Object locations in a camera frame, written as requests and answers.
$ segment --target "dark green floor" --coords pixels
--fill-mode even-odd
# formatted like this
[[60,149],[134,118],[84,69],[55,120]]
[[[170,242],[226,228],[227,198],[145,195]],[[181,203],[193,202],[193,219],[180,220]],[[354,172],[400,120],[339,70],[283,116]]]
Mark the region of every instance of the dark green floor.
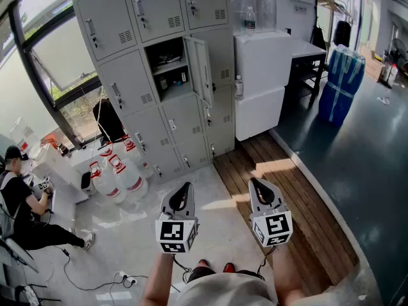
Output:
[[308,102],[286,101],[274,129],[333,200],[393,305],[408,290],[408,89],[365,78],[340,129]]

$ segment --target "beige shirt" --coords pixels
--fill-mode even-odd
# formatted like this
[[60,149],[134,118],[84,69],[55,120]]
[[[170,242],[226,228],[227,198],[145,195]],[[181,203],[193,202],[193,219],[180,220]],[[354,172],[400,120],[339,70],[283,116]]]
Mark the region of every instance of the beige shirt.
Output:
[[239,273],[216,273],[201,277],[181,291],[176,306],[276,306],[273,282]]

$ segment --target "wooden deck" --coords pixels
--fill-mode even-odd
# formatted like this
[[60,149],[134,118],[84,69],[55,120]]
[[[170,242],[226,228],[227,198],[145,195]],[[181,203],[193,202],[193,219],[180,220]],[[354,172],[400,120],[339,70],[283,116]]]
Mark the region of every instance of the wooden deck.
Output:
[[[249,179],[263,178],[280,189],[293,218],[289,250],[308,295],[338,284],[356,266],[357,255],[338,222],[268,133],[237,143],[234,151],[215,158],[214,166],[250,228]],[[268,261],[273,267],[271,256]]]

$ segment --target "locker door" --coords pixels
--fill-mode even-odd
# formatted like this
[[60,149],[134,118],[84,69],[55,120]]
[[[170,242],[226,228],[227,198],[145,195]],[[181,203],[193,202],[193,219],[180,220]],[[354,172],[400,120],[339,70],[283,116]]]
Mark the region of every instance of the locker door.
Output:
[[100,66],[115,101],[120,101],[123,116],[156,105],[139,51],[122,55]]
[[180,0],[133,0],[142,41],[184,31]]
[[232,124],[232,91],[231,85],[218,87],[214,92],[214,106],[210,108],[203,103],[205,130],[218,131]]
[[207,42],[189,36],[183,36],[183,41],[193,91],[211,106],[214,92]]
[[195,170],[204,166],[207,160],[204,137],[177,145],[181,161],[186,171]]
[[229,29],[202,32],[191,35],[193,38],[206,41],[211,62],[212,81],[217,87],[228,84],[233,78],[231,71],[232,34]]
[[170,146],[170,139],[159,109],[136,112],[128,115],[125,121],[149,156]]
[[226,0],[186,0],[190,29],[228,23]]
[[79,0],[78,7],[96,60],[136,45],[125,0]]
[[185,142],[202,134],[196,96],[173,99],[163,105],[164,113],[176,143]]
[[229,130],[224,131],[212,131],[207,134],[208,150],[210,151],[210,157],[220,156],[234,149],[234,135],[232,126]]
[[176,152],[172,147],[163,149],[160,153],[149,155],[149,160],[154,172],[162,181],[178,177],[182,172],[179,159],[177,159]]

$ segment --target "seated man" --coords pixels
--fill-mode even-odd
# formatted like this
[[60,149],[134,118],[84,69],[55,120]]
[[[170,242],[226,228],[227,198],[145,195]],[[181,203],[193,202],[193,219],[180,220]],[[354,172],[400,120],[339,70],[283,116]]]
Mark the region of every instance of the seated man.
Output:
[[[202,259],[178,296],[176,306],[200,305],[316,305],[308,303],[301,289],[301,277],[286,245],[272,253],[273,281],[265,282],[247,270],[235,271],[227,263],[224,273],[215,273]],[[140,306],[166,306],[170,295],[173,258],[160,254],[150,273]]]
[[[67,231],[56,224],[46,224],[31,219],[31,212],[38,215],[45,213],[48,208],[48,194],[44,191],[43,196],[38,201],[23,179],[18,177],[22,167],[22,155],[17,146],[8,147],[4,158],[6,168],[4,173],[0,175],[1,194],[7,206],[5,211],[8,211],[8,214],[15,220],[14,234],[10,238],[26,250],[70,244],[87,251],[95,241],[94,233],[89,233],[82,239],[75,236],[72,228]],[[10,172],[16,176],[13,176],[6,185],[3,185],[5,177]]]

